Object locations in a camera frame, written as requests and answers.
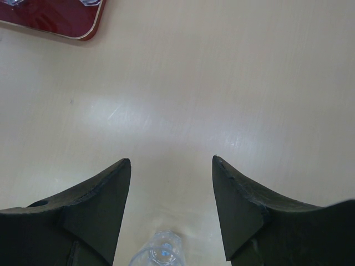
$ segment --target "white table surface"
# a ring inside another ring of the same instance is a hole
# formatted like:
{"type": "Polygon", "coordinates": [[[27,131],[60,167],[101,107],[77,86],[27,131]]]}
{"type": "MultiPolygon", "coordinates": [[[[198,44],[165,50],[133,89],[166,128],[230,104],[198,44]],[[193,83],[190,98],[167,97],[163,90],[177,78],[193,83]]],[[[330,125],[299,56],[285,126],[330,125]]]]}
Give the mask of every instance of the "white table surface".
{"type": "Polygon", "coordinates": [[[355,197],[354,0],[108,0],[91,41],[0,40],[0,208],[130,158],[115,265],[160,229],[229,265],[214,154],[300,201],[355,197]]]}

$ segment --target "plastic water bottle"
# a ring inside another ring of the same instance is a hole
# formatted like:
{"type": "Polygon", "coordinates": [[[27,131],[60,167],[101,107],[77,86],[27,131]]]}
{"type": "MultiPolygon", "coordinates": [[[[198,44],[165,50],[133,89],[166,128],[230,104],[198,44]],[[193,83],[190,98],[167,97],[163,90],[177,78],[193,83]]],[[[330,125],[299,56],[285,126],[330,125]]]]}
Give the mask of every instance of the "plastic water bottle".
{"type": "Polygon", "coordinates": [[[129,266],[185,266],[181,238],[172,231],[155,233],[129,266]]]}
{"type": "Polygon", "coordinates": [[[8,4],[10,6],[16,6],[20,4],[23,0],[0,0],[0,3],[8,4]]]}

